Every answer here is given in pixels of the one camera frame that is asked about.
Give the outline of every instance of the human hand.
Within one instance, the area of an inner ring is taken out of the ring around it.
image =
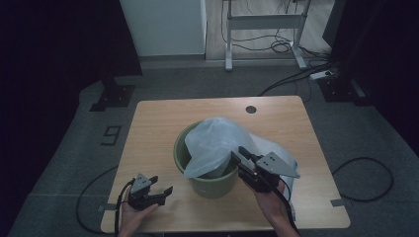
[[[283,181],[280,181],[277,186],[278,191],[281,194],[284,193],[285,184]],[[274,192],[266,193],[257,193],[253,189],[253,194],[256,197],[259,207],[262,210],[264,216],[271,220],[275,217],[287,218],[287,211],[283,202],[275,195]]]
[[[122,204],[122,223],[119,237],[133,236],[141,225],[142,220],[154,212],[158,204],[153,204],[144,210],[136,210],[128,204],[130,187],[126,189],[126,195]]]
[[[277,189],[284,193],[285,184],[282,180],[278,183]],[[274,227],[278,236],[297,237],[299,234],[292,228],[288,219],[286,206],[274,192],[257,193],[253,189],[259,207],[269,223]]]

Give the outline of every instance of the white wall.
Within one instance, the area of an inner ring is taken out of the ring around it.
[[[138,56],[205,54],[205,0],[121,0]]]

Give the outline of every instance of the black curtain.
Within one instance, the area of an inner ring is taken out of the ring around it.
[[[1,236],[53,156],[80,91],[141,75],[119,0],[0,3]]]
[[[338,82],[356,81],[368,103],[419,156],[419,18],[416,1],[347,0],[331,59]]]

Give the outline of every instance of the black cable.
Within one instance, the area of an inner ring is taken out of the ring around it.
[[[274,88],[276,88],[276,87],[278,87],[278,86],[281,86],[281,85],[284,85],[284,84],[286,84],[286,83],[290,83],[290,82],[293,82],[293,81],[302,80],[302,79],[304,79],[304,78],[308,77],[308,76],[309,76],[310,74],[312,74],[312,73],[319,72],[319,71],[324,70],[325,68],[330,67],[330,66],[333,66],[333,65],[334,65],[334,63],[332,63],[332,62],[325,63],[325,64],[323,64],[323,65],[315,66],[315,67],[309,68],[309,69],[307,69],[307,70],[305,70],[305,71],[298,72],[298,73],[297,73],[297,74],[295,74],[295,75],[292,75],[292,76],[286,77],[286,78],[284,78],[284,79],[282,79],[282,80],[280,80],[280,81],[278,81],[278,82],[276,82],[276,83],[272,84],[271,86],[267,87],[265,90],[263,90],[263,91],[262,91],[262,92],[258,95],[258,97],[264,96],[264,95],[265,95],[265,93],[267,93],[268,91],[270,91],[270,90],[272,90],[272,89],[274,89]],[[295,77],[297,77],[297,76],[300,76],[300,75],[302,75],[302,74],[305,74],[305,73],[307,73],[307,75],[305,75],[305,76],[303,76],[303,77],[300,77],[300,78],[293,79],[293,78],[295,78]]]
[[[126,185],[121,190],[120,195],[118,196],[117,206],[115,207],[115,222],[114,222],[115,236],[117,237],[120,234],[120,209],[121,209],[121,204],[123,203],[123,196],[124,196],[124,193],[126,192],[126,188],[128,186],[131,186],[134,181],[135,179],[132,179],[131,181],[126,183]]]
[[[392,188],[392,186],[394,184],[394,178],[392,176],[391,171],[384,164],[382,164],[381,162],[379,162],[376,159],[373,159],[373,158],[370,158],[370,157],[359,157],[359,158],[355,158],[355,159],[349,160],[349,161],[343,163],[341,166],[339,166],[334,172],[332,172],[332,175],[335,175],[338,171],[340,171],[343,167],[347,166],[348,164],[350,164],[352,162],[355,162],[355,161],[360,161],[360,160],[369,160],[369,161],[373,161],[373,162],[376,162],[379,165],[381,165],[385,169],[385,171],[388,172],[388,174],[390,176],[390,184],[389,184],[389,186],[387,187],[387,189],[385,189],[384,192],[382,192],[381,194],[379,194],[379,195],[377,195],[376,197],[373,197],[373,198],[361,199],[361,198],[356,198],[356,197],[349,197],[349,196],[344,195],[342,193],[339,193],[339,194],[342,197],[344,197],[344,198],[347,198],[347,199],[350,199],[350,200],[354,200],[354,201],[359,201],[359,202],[369,202],[369,201],[374,201],[374,200],[377,200],[377,199],[380,199],[380,198],[384,197],[391,190],[391,188]]]
[[[80,224],[80,226],[81,227],[83,227],[85,230],[87,230],[87,231],[89,231],[90,233],[92,233],[92,234],[110,234],[110,233],[106,233],[106,232],[103,232],[103,231],[98,231],[98,230],[94,230],[94,229],[91,229],[91,228],[89,228],[89,227],[87,227],[84,223],[83,223],[83,221],[81,220],[81,218],[80,218],[80,213],[79,213],[79,206],[80,206],[80,200],[81,200],[81,198],[83,197],[83,195],[84,195],[84,193],[86,192],[86,190],[87,189],[89,189],[89,187],[93,184],[93,183],[95,183],[97,180],[99,180],[100,178],[102,178],[104,175],[106,175],[106,174],[108,174],[109,172],[111,172],[111,171],[113,171],[113,170],[115,170],[115,169],[117,169],[118,168],[118,166],[115,166],[115,167],[112,167],[111,169],[109,169],[109,170],[107,170],[107,171],[105,171],[104,173],[102,173],[101,175],[99,175],[98,177],[96,177],[93,181],[91,181],[84,189],[83,189],[83,191],[81,192],[81,194],[80,194],[80,196],[78,197],[78,199],[77,199],[77,204],[76,204],[76,218],[77,218],[77,222]]]

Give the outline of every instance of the metal frame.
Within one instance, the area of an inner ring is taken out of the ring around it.
[[[307,68],[303,58],[301,49],[299,49],[299,41],[301,39],[302,30],[304,29],[305,20],[307,19],[308,8],[311,0],[306,0],[304,10],[299,14],[284,15],[266,15],[266,16],[232,16],[231,0],[228,1],[227,11],[227,43],[225,46],[225,70],[233,69],[232,62],[232,45],[231,31],[235,30],[262,30],[262,29],[297,29],[294,41],[290,42],[296,63],[300,69]]]

